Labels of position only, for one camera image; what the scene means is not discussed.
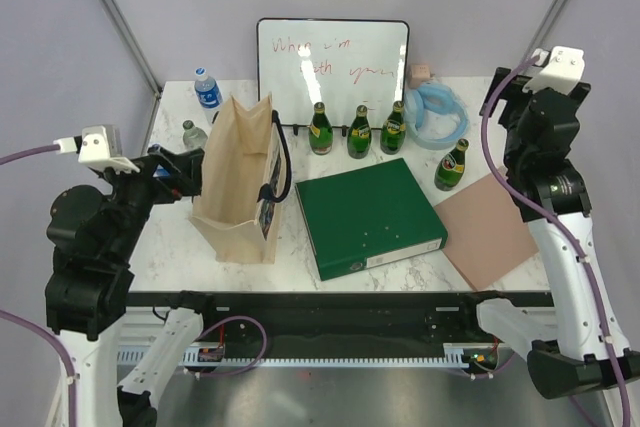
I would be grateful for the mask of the beige canvas tote bag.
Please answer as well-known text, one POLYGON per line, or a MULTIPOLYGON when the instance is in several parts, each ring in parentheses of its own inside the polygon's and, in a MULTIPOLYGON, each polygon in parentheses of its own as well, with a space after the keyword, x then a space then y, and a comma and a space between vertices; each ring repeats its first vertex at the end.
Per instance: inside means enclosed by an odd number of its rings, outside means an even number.
POLYGON ((291 186, 291 156, 272 97, 250 109, 227 100, 209 134, 190 216, 216 260, 272 264, 291 186))

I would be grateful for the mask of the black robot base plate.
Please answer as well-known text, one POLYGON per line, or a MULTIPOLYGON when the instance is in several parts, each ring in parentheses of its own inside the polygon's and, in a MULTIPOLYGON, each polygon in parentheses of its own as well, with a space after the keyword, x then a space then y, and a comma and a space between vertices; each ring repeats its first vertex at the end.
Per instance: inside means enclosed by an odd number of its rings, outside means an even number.
POLYGON ((226 354, 283 358, 435 357, 447 344, 491 344, 475 318, 498 292, 134 293, 129 303, 196 306, 226 354))

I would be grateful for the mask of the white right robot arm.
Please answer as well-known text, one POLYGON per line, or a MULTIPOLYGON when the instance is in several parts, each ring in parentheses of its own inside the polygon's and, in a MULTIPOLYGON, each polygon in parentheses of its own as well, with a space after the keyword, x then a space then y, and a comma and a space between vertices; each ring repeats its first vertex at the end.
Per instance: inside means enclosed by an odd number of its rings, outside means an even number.
POLYGON ((631 347, 608 298, 593 239, 586 184, 568 158, 580 123, 577 111, 591 87, 524 75, 525 65, 499 67, 480 110, 486 129, 496 104, 506 130, 500 174, 541 256, 556 323, 546 326, 501 296, 458 315, 458 328, 477 341, 492 334, 526 361, 529 376, 546 399, 626 385, 639 378, 639 353, 631 347))

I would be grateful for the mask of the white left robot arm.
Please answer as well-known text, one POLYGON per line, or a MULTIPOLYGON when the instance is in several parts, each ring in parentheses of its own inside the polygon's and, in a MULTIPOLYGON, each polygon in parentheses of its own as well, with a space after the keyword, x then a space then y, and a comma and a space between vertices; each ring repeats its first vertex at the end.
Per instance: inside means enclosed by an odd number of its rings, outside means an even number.
POLYGON ((72 187, 53 202, 47 236, 53 274, 45 288, 46 321, 64 347, 66 408, 72 426, 153 426, 158 402, 186 341, 168 345, 166 364, 151 386, 116 379, 120 330, 134 279, 130 258, 152 208, 200 195, 204 152, 149 148, 134 160, 100 160, 89 167, 111 185, 72 187))

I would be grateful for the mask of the blue-label water bottle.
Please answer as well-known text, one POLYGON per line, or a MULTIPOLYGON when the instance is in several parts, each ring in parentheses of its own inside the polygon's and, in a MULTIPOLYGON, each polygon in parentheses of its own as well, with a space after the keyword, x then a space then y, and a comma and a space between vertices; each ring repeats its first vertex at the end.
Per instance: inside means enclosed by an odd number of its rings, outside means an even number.
POLYGON ((222 95, 218 83, 204 67, 195 70, 194 91, 207 122, 212 124, 222 104, 222 95))
POLYGON ((161 164, 156 166, 154 176, 156 178, 166 178, 170 176, 170 172, 167 171, 161 164))

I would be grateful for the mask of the clear glass bottle green cap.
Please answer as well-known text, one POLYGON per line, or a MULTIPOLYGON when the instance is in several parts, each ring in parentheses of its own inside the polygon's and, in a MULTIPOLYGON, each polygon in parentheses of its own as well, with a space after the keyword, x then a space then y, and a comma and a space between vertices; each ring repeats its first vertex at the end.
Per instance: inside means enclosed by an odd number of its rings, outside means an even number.
POLYGON ((205 148, 208 136, 203 129, 197 127, 192 120, 185 120, 182 127, 182 140, 187 151, 205 148))

